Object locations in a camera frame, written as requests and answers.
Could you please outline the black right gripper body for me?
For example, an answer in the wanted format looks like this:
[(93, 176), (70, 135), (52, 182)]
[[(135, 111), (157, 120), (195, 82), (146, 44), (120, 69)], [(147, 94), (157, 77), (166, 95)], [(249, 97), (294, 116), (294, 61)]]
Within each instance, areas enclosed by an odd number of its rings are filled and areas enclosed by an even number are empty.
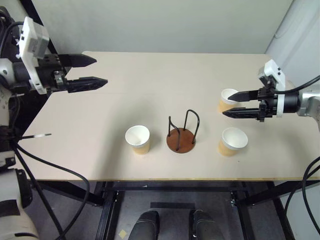
[(257, 120), (264, 122), (265, 118), (272, 118), (277, 114), (278, 95), (275, 93), (275, 86), (268, 83), (260, 88), (257, 94), (259, 101)]

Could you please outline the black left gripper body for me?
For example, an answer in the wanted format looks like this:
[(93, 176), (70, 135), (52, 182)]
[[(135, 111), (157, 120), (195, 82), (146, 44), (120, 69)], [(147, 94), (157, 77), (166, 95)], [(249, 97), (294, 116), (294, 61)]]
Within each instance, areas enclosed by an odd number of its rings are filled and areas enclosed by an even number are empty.
[(38, 93), (60, 92), (67, 90), (67, 70), (69, 67), (68, 54), (46, 54), (43, 59), (37, 59), (35, 68), (39, 81), (35, 84)]

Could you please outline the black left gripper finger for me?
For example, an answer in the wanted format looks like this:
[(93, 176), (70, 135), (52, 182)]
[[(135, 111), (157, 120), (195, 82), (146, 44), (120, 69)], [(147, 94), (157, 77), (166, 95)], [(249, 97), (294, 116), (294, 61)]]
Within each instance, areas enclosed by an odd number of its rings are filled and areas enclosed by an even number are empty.
[(97, 90), (106, 85), (108, 83), (108, 80), (91, 76), (68, 80), (66, 83), (66, 90), (68, 93), (77, 93)]
[(85, 54), (59, 54), (59, 60), (64, 67), (82, 68), (97, 62), (93, 57)]

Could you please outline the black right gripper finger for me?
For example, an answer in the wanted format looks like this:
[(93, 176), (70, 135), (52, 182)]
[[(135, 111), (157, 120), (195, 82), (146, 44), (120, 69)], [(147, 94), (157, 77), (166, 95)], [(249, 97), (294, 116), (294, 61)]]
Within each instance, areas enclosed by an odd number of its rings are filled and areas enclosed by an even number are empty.
[(233, 119), (260, 119), (258, 108), (234, 107), (223, 111), (222, 114)]
[(228, 100), (235, 102), (249, 102), (258, 99), (258, 90), (239, 91), (228, 97)]

